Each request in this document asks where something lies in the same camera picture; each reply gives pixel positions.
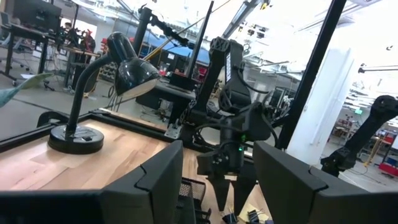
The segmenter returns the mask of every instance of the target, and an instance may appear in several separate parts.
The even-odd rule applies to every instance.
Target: metal pole
[[[136,36],[134,37],[134,42],[132,43],[133,49],[139,54],[142,41],[144,40],[145,33],[147,31],[147,26],[150,22],[150,17],[152,16],[152,10],[144,7],[139,16],[139,24],[137,27]]]
[[[79,5],[76,4],[76,12],[75,12],[75,17],[73,18],[73,24],[72,24],[72,29],[75,28],[76,25],[76,20],[77,20],[77,14],[79,13]]]
[[[290,140],[292,139],[294,129],[300,119],[301,113],[307,102],[308,96],[311,92],[312,85],[317,77],[319,67],[325,56],[326,50],[330,43],[333,32],[336,29],[340,15],[343,12],[346,0],[332,0],[328,14],[322,24],[317,42],[312,50],[310,60],[308,61],[307,68],[302,77],[302,81],[298,86],[298,90],[292,106],[289,111],[289,117],[283,125],[282,131],[279,135],[279,149],[287,149]]]

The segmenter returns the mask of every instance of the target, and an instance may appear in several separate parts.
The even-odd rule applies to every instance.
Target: person
[[[72,23],[66,22],[65,29],[68,31],[67,40],[69,41],[69,46],[77,47],[79,46],[79,36],[76,33],[76,30],[73,29]]]

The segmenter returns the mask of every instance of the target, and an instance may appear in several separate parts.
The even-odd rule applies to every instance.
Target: wooden table
[[[69,155],[52,150],[47,138],[41,138],[0,154],[0,190],[99,189],[133,170],[168,143],[94,120],[81,125],[105,135],[100,152],[91,155]],[[212,209],[211,223],[222,223],[211,184],[196,175],[199,152],[184,150],[183,176],[206,183],[202,208]],[[233,206],[230,188],[226,211]],[[269,214],[259,186],[248,202]]]

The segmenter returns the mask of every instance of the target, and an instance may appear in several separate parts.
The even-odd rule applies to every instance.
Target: lamp neck
[[[81,102],[83,100],[83,95],[85,88],[90,77],[100,69],[102,66],[111,63],[111,57],[106,54],[99,59],[95,60],[93,63],[89,64],[86,69],[81,73],[75,88],[75,97],[73,99],[72,110],[70,111],[70,117],[67,124],[67,129],[65,131],[65,137],[72,136],[77,127],[77,121],[79,118]]]

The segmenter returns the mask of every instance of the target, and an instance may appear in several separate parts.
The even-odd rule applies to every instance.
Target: lamp shade
[[[134,98],[155,88],[159,78],[158,69],[149,62],[130,58],[120,63],[114,87],[118,96]]]

